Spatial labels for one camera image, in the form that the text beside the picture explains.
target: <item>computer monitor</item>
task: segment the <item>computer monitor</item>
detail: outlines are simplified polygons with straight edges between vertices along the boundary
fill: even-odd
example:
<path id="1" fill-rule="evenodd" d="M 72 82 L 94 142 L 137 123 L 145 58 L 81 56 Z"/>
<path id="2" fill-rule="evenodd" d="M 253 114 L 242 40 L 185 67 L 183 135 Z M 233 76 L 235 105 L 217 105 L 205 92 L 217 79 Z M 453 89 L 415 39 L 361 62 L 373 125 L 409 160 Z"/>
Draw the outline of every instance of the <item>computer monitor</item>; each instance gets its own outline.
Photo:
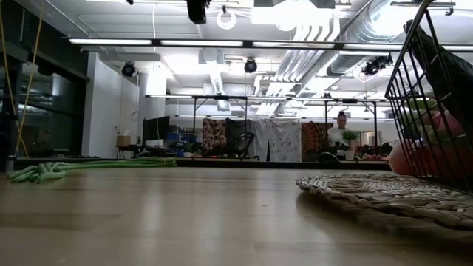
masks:
<path id="1" fill-rule="evenodd" d="M 164 140 L 169 130 L 169 116 L 143 121 L 143 144 L 149 140 Z"/>

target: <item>hanging fabric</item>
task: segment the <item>hanging fabric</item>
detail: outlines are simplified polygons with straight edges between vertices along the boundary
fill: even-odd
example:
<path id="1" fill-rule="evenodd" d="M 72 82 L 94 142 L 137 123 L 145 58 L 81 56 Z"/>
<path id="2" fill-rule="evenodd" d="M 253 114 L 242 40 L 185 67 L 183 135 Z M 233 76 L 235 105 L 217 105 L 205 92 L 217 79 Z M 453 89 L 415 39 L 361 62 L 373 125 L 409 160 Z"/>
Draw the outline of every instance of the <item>hanging fabric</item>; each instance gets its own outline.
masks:
<path id="1" fill-rule="evenodd" d="M 329 123 L 328 128 L 333 127 L 332 123 Z M 317 150 L 322 148 L 324 141 L 327 137 L 327 128 L 325 123 L 302 123 L 302 158 L 307 153 L 315 153 Z"/>
<path id="2" fill-rule="evenodd" d="M 206 151 L 218 144 L 219 136 L 225 135 L 226 121 L 225 120 L 203 120 L 203 146 Z"/>
<path id="3" fill-rule="evenodd" d="M 265 162 L 268 156 L 268 122 L 249 120 L 248 131 L 254 134 L 254 140 L 248 149 L 250 158 L 258 156 L 260 162 Z"/>
<path id="4" fill-rule="evenodd" d="M 268 122 L 271 162 L 301 162 L 301 125 L 299 121 Z"/>
<path id="5" fill-rule="evenodd" d="M 225 135 L 227 136 L 227 141 L 232 141 L 239 136 L 241 136 L 245 132 L 245 121 L 244 120 L 232 120 L 232 119 L 225 119 L 226 128 L 225 128 Z"/>

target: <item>wooden floor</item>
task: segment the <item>wooden floor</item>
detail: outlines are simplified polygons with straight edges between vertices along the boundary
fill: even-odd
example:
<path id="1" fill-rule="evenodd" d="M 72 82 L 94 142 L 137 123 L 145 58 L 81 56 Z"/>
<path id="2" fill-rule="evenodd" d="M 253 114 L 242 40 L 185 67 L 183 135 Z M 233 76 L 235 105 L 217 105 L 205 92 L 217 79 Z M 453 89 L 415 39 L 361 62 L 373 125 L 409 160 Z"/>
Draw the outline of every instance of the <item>wooden floor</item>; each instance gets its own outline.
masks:
<path id="1" fill-rule="evenodd" d="M 328 173 L 154 168 L 76 171 L 43 185 L 4 178 L 0 265 L 472 265 L 447 246 L 323 210 L 294 183 Z"/>

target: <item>chair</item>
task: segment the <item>chair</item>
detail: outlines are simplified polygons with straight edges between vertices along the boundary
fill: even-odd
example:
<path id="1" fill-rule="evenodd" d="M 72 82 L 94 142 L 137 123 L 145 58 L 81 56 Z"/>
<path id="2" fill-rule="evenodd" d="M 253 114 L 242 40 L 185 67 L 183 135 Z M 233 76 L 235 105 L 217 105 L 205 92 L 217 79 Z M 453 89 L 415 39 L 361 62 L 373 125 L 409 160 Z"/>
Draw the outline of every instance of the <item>chair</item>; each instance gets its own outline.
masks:
<path id="1" fill-rule="evenodd" d="M 246 132 L 241 134 L 238 138 L 235 138 L 230 141 L 230 147 L 237 146 L 239 147 L 239 144 L 245 141 L 245 146 L 243 149 L 240 151 L 237 151 L 236 154 L 238 157 L 248 157 L 248 149 L 250 148 L 251 143 L 254 141 L 254 133 Z"/>

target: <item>woven mat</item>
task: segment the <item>woven mat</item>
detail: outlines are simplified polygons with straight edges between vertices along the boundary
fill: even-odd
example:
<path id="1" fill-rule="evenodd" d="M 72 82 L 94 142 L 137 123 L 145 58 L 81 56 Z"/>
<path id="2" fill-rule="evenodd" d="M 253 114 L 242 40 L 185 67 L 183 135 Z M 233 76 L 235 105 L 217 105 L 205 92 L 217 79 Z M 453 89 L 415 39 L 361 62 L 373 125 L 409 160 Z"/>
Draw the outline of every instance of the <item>woven mat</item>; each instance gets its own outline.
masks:
<path id="1" fill-rule="evenodd" d="M 361 208 L 473 230 L 473 194 L 409 176 L 344 174 L 300 177 L 300 189 Z"/>

